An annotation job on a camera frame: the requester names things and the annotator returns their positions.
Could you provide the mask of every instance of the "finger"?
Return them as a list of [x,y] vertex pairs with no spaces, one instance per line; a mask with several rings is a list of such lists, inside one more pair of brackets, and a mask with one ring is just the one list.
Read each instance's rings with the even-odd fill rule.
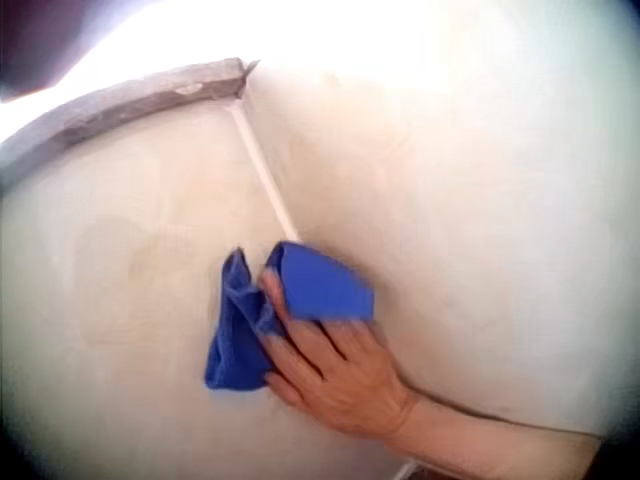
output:
[[291,319],[284,299],[282,284],[276,272],[271,269],[265,270],[260,276],[260,283],[265,294],[273,303],[276,315],[282,321],[298,350],[324,376],[329,375],[342,361],[329,339],[313,323]]
[[269,297],[273,304],[273,309],[276,311],[276,315],[282,323],[289,321],[289,310],[287,309],[287,303],[284,300],[284,292],[282,291],[282,284],[278,274],[272,269],[268,268],[262,274],[259,279],[260,285],[264,290],[264,293]]
[[381,349],[380,343],[376,340],[376,337],[373,336],[373,332],[366,323],[356,320],[351,322],[351,325],[353,326],[353,331],[358,339],[358,343],[365,352],[372,353]]
[[307,391],[314,391],[322,379],[307,361],[284,338],[276,335],[262,337],[262,344],[282,376],[304,397]]
[[324,332],[312,322],[293,320],[285,327],[298,350],[323,377],[330,376],[344,362]]
[[326,321],[322,327],[342,356],[350,361],[362,357],[364,350],[360,346],[351,321]]
[[303,406],[300,393],[284,378],[277,373],[269,372],[264,377],[271,391],[276,394],[284,403],[291,407],[301,408]]

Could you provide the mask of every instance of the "white caulk line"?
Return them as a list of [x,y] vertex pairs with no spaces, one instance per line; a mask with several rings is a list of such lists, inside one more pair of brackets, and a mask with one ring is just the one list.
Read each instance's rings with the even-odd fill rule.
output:
[[395,474],[392,480],[407,480],[409,475],[411,475],[417,467],[415,462],[407,462],[405,463],[398,473]]
[[244,146],[249,153],[249,158],[251,158],[251,163],[253,163],[253,166],[258,173],[260,183],[262,183],[262,186],[267,192],[267,197],[269,197],[271,206],[276,212],[276,216],[280,221],[282,230],[284,230],[285,237],[287,238],[287,240],[291,240],[292,242],[299,242],[300,235],[298,235],[298,232],[293,226],[291,216],[287,211],[287,207],[282,200],[282,196],[278,191],[278,187],[276,186],[276,183],[271,176],[271,172],[267,167],[262,149],[260,148],[255,135],[253,134],[251,125],[249,125],[249,122],[247,121],[247,117],[244,113],[241,100],[236,100],[230,105],[225,105],[224,108],[227,111],[231,112],[231,116],[236,122],[238,131],[240,132],[240,138],[242,138],[242,142],[244,143]]

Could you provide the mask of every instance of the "microfiber cloth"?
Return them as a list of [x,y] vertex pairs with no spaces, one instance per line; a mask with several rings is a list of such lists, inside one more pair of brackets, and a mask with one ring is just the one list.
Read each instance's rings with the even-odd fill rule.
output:
[[[282,283],[294,321],[373,319],[373,291],[353,271],[320,252],[291,242],[278,243],[266,263]],[[211,389],[255,390],[273,370],[257,334],[284,336],[273,305],[257,286],[241,249],[222,267],[218,330],[211,342],[205,383]]]

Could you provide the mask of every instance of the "gray trim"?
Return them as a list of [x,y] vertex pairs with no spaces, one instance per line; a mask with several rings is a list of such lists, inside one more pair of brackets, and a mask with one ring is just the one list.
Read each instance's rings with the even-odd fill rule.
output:
[[238,97],[245,82],[242,61],[230,58],[129,80],[60,105],[0,144],[0,196],[77,143],[168,108]]

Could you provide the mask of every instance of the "curved white surface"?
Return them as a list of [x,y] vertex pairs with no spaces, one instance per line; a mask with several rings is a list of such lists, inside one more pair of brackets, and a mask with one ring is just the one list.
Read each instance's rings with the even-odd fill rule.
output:
[[218,276],[283,231],[231,114],[156,114],[35,172],[2,205],[4,428],[54,478],[390,478],[379,445],[266,389],[213,393]]
[[264,60],[248,117],[301,238],[375,280],[414,385],[610,432],[640,398],[637,25],[611,4],[447,5],[408,67],[422,85]]

